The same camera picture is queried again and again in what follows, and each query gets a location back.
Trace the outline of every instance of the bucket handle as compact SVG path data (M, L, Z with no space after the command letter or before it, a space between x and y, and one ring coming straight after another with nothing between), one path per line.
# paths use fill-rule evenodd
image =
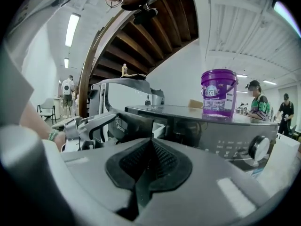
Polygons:
M236 80L235 82L234 82L234 84L233 85L231 85L231 87L229 88L229 89L227 89L227 91L225 92L225 94L227 94L230 90L232 90L236 85L238 84L238 80ZM217 97L220 97L220 96L223 96L223 95L216 95L216 96L204 96L203 95L203 88L202 88L202 90L201 90L201 94L202 94L202 96L203 96L203 98L204 99L206 99L206 98L209 98L209 99L214 99L214 98L217 98Z

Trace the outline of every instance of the purple bucket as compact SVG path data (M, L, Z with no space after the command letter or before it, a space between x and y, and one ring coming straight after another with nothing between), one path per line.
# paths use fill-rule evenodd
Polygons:
M236 73L226 69L203 73L204 114L232 117L235 110L238 79Z

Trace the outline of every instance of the small figurine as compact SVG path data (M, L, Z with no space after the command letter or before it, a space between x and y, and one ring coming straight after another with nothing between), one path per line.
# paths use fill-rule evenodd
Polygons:
M121 70L122 70L122 76L121 77L133 77L133 76L138 76L138 75L146 77L146 75L142 74L142 73L140 73L140 74L128 74L127 73L127 65L126 64L123 64Z

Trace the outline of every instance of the bracelet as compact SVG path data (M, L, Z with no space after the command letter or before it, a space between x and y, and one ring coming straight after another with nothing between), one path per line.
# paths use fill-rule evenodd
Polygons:
M54 141L55 137L58 135L59 131L56 129L53 129L48 136L49 141Z

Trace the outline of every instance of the fluorescent light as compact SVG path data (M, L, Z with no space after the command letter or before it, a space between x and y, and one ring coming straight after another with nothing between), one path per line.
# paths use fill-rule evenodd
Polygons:
M79 22L80 15L72 13L69 19L65 45L71 47L76 26Z
M65 58L64 63L65 63L65 68L68 69L69 68L69 59Z
M277 85L276 83L270 82L270 81L263 81L263 82L265 82L265 83L267 83L267 84L271 84L271 85Z
M237 74L237 77L246 78L246 77L248 77L248 76L245 75L245 74Z
M300 29L295 22L293 16L290 14L290 12L286 9L286 7L283 5L283 3L277 1L274 5L274 10L282 16L289 24L292 26L292 28L297 32L299 37L301 37Z

